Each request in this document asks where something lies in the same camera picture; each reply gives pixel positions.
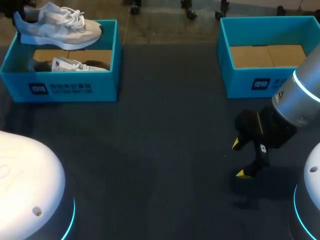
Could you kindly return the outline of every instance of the robotic arm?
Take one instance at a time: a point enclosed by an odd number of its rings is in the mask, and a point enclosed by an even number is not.
[[[320,112],[320,44],[273,95],[261,111],[242,111],[235,119],[238,137],[232,147],[241,150],[253,141],[254,161],[236,176],[255,177],[269,167],[269,152],[281,148],[298,127],[308,125]]]

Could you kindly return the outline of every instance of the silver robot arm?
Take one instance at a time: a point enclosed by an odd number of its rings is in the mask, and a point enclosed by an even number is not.
[[[308,125],[320,112],[320,44],[272,97],[274,109],[290,124]]]

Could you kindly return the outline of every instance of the blue led ring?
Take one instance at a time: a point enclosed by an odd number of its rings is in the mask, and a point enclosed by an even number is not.
[[[303,224],[303,222],[301,221],[298,211],[297,211],[297,207],[296,207],[296,190],[297,190],[297,186],[295,186],[294,189],[294,195],[293,195],[293,205],[294,205],[294,210],[296,213],[297,218],[299,219],[299,222],[301,224],[301,226],[304,228],[304,230],[309,234],[309,236],[313,239],[313,240],[317,240],[309,231],[308,229],[305,227],[305,225]]]

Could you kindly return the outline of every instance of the sneaker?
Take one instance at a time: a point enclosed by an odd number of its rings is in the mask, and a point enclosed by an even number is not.
[[[78,50],[95,43],[102,34],[101,25],[85,19],[83,12],[51,2],[41,8],[25,7],[24,12],[26,21],[17,11],[13,14],[22,44],[51,44]]]
[[[71,60],[61,56],[61,57],[53,58],[53,61],[40,62],[32,59],[31,61],[29,61],[28,71],[30,73],[34,73],[34,72],[88,72],[88,71],[109,71],[109,70],[102,67],[82,64],[77,60]]]

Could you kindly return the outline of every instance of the blue box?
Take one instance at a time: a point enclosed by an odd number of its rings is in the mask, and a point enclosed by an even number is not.
[[[33,58],[36,49],[58,48],[51,45],[24,45],[20,43],[16,34],[0,69],[1,78],[13,100],[18,103],[116,101],[121,66],[118,22],[97,22],[102,25],[103,33],[97,42],[85,49],[112,50],[109,72],[27,72],[28,62]],[[71,91],[57,91],[56,86],[68,85],[75,87]]]
[[[313,16],[226,17],[220,21],[217,56],[228,98],[269,98],[297,67],[235,68],[230,47],[301,45],[308,56],[320,42]],[[255,81],[267,86],[254,89]]]

